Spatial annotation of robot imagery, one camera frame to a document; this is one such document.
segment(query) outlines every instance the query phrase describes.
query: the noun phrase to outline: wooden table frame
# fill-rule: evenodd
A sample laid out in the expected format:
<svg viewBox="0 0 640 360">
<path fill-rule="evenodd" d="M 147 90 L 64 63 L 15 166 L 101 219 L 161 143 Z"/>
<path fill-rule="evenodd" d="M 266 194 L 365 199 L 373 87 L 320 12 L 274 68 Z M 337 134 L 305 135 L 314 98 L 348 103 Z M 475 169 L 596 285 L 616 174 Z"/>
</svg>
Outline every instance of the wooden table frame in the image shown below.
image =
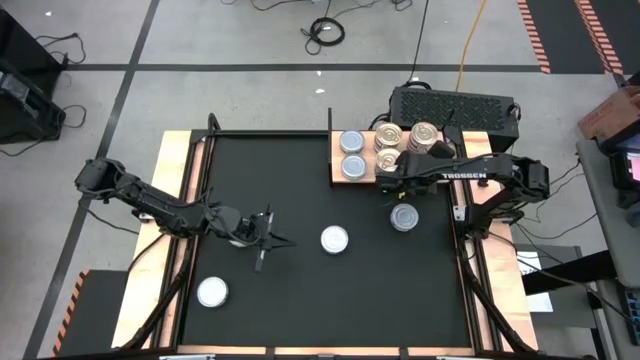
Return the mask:
<svg viewBox="0 0 640 360">
<path fill-rule="evenodd" d="M 205 131 L 167 131 L 165 132 L 158 154 L 156 169 L 151 184 L 174 196 L 181 196 L 186 201 L 193 201 L 201 191 L 202 174 L 206 173 L 203 164 L 207 164 L 213 151 L 214 138 L 205 141 Z M 491 152 L 489 139 L 484 132 L 465 132 L 465 146 L 467 156 L 473 157 Z M 464 195 L 460 181 L 456 182 L 456 196 L 458 203 L 464 202 Z M 477 186 L 476 181 L 470 181 L 473 199 L 476 203 L 483 203 L 500 190 L 500 185 L 489 181 L 488 187 Z M 491 231 L 497 235 L 511 239 L 511 231 L 506 224 L 494 223 Z M 134 256 L 153 241 L 158 234 L 154 222 L 141 225 L 140 235 Z M 469 253 L 473 253 L 472 245 L 468 244 Z M 144 257 L 139 259 L 136 267 L 129 275 L 125 294 L 118 317 L 112 346 L 117 347 L 128 341 L 139 326 L 146 320 L 149 312 L 159 300 L 163 284 L 170 279 L 165 278 L 165 269 L 172 265 L 173 275 L 179 269 L 186 239 L 163 239 Z M 168 263 L 170 252 L 175 251 L 175 261 Z M 500 309 L 509 324 L 518 332 L 529 346 L 537 348 L 537 342 L 528 303 L 520 277 L 519 266 L 513 247 L 504 241 L 490 236 L 483 242 L 485 267 L 488 273 L 494 303 Z M 478 257 L 471 261 L 472 268 L 478 273 Z M 179 316 L 176 295 L 167 309 L 162 321 L 161 331 L 154 333 L 154 341 L 158 346 L 169 346 L 173 343 L 174 326 Z M 492 350 L 492 335 L 487 314 L 477 298 L 475 308 L 479 323 L 479 332 L 484 350 Z M 502 346 L 509 349 L 508 344 L 501 338 Z M 246 354 L 264 355 L 266 347 L 231 347 L 231 346 L 198 346 L 180 345 L 180 353 L 209 353 L 209 354 Z M 410 356 L 469 356 L 474 354 L 472 348 L 408 348 Z M 370 355 L 370 356 L 399 356 L 397 347 L 339 347 L 339 348 L 275 348 L 276 355 Z"/>
</svg>

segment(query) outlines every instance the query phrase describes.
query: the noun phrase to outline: white paper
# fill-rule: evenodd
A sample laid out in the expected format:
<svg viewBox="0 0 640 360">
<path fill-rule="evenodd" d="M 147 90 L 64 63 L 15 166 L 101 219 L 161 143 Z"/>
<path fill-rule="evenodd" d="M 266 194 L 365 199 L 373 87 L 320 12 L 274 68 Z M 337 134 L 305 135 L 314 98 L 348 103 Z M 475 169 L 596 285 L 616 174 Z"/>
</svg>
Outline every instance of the white paper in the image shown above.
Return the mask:
<svg viewBox="0 0 640 360">
<path fill-rule="evenodd" d="M 535 251 L 518 251 L 518 259 L 538 269 L 542 269 L 542 266 L 540 266 L 540 259 L 538 258 L 538 253 Z M 536 271 L 536 269 L 530 266 L 527 266 L 521 262 L 518 262 L 518 265 L 520 266 L 520 274 L 522 275 Z M 549 298 L 549 293 L 529 295 L 527 296 L 527 301 L 529 302 L 529 311 L 531 312 L 553 312 L 553 307 L 551 306 L 551 298 Z"/>
</svg>

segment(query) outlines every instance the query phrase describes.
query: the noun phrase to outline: cardboard box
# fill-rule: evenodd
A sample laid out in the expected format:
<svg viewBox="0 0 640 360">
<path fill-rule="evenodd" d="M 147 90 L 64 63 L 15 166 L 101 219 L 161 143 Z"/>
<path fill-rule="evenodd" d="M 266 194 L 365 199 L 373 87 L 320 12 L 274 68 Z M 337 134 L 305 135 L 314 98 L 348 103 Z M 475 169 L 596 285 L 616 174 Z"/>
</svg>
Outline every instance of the cardboard box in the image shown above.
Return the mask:
<svg viewBox="0 0 640 360">
<path fill-rule="evenodd" d="M 587 139 L 598 139 L 607 148 L 640 147 L 640 86 L 616 91 L 578 122 Z"/>
</svg>

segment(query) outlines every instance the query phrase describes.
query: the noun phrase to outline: orange striped tape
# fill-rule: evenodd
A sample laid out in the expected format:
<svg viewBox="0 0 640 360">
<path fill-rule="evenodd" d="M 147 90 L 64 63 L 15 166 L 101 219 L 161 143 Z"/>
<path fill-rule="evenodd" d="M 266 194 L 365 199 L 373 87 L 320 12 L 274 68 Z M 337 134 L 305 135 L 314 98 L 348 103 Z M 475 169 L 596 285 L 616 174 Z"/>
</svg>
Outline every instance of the orange striped tape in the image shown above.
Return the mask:
<svg viewBox="0 0 640 360">
<path fill-rule="evenodd" d="M 62 319 L 62 325 L 60 325 L 60 329 L 58 330 L 56 343 L 55 345 L 53 345 L 53 357 L 58 356 L 58 354 L 60 353 L 62 340 L 64 340 L 64 336 L 67 334 L 67 329 L 69 328 L 69 324 L 71 323 L 71 315 L 73 315 L 73 311 L 76 308 L 76 302 L 78 301 L 78 297 L 80 296 L 80 289 L 82 288 L 82 284 L 84 283 L 84 279 L 87 277 L 88 273 L 89 272 L 85 270 L 78 275 L 78 280 L 76 281 L 76 285 L 73 287 L 73 291 L 71 293 L 71 301 L 69 301 L 69 306 L 64 313 L 64 319 Z"/>
<path fill-rule="evenodd" d="M 536 24 L 531 17 L 531 11 L 529 11 L 527 0 L 518 0 L 518 8 L 520 8 L 520 14 L 522 15 L 522 19 L 524 20 L 524 27 L 529 34 L 529 40 L 531 41 L 531 45 L 533 46 L 533 52 L 536 54 L 536 59 L 538 60 L 540 70 L 543 73 L 549 74 L 551 73 L 551 67 L 549 67 L 547 54 L 544 52 L 544 47 L 542 46 L 542 42 L 540 41 L 540 36 L 538 35 L 538 30 L 536 29 Z"/>
<path fill-rule="evenodd" d="M 604 28 L 602 27 L 602 24 L 600 24 L 598 15 L 596 15 L 596 12 L 593 10 L 591 2 L 589 0 L 573 1 L 576 4 L 576 7 L 578 7 L 578 12 L 580 13 L 580 17 L 582 17 L 582 22 L 584 22 L 584 26 L 587 28 L 589 36 L 591 37 L 593 47 L 596 49 L 596 52 L 600 57 L 600 61 L 604 67 L 604 72 L 613 72 L 622 75 L 624 73 L 622 70 L 622 64 L 620 63 L 615 50 L 613 50 L 613 46 L 611 46 L 611 42 L 609 41 L 607 34 L 604 32 Z"/>
</svg>

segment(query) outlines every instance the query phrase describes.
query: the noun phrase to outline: silver can lid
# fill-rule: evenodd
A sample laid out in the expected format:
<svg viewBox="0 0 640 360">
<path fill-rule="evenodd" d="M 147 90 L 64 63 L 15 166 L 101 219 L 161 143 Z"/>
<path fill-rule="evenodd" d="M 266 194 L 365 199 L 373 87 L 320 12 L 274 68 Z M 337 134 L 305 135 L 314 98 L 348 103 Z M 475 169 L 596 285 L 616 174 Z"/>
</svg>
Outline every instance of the silver can lid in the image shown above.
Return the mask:
<svg viewBox="0 0 640 360">
<path fill-rule="evenodd" d="M 198 286 L 198 301 L 202 306 L 218 307 L 227 300 L 229 289 L 224 280 L 219 277 L 209 277 Z"/>
<path fill-rule="evenodd" d="M 367 162 L 360 155 L 349 155 L 342 160 L 342 175 L 351 181 L 362 179 L 367 172 Z"/>
<path fill-rule="evenodd" d="M 391 225 L 402 232 L 413 229 L 418 224 L 418 210 L 409 204 L 398 204 L 391 210 Z"/>
<path fill-rule="evenodd" d="M 376 156 L 376 165 L 378 165 L 378 168 L 380 168 L 380 170 L 387 171 L 387 172 L 394 172 L 398 167 L 396 165 L 396 160 L 398 159 L 398 156 L 400 156 L 400 151 L 396 149 L 393 149 L 393 148 L 382 149 L 378 152 L 378 155 Z"/>
<path fill-rule="evenodd" d="M 402 129 L 394 123 L 384 123 L 376 130 L 376 139 L 383 146 L 397 146 L 402 140 Z"/>
<path fill-rule="evenodd" d="M 420 145 L 433 145 L 438 140 L 438 129 L 428 122 L 419 122 L 411 128 L 411 138 Z"/>
<path fill-rule="evenodd" d="M 339 254 L 347 248 L 349 235 L 347 231 L 340 226 L 332 225 L 324 229 L 322 235 L 320 235 L 320 243 L 324 251 L 329 254 Z"/>
<path fill-rule="evenodd" d="M 345 154 L 357 154 L 364 148 L 364 135 L 360 131 L 345 131 L 340 135 L 340 148 Z"/>
</svg>

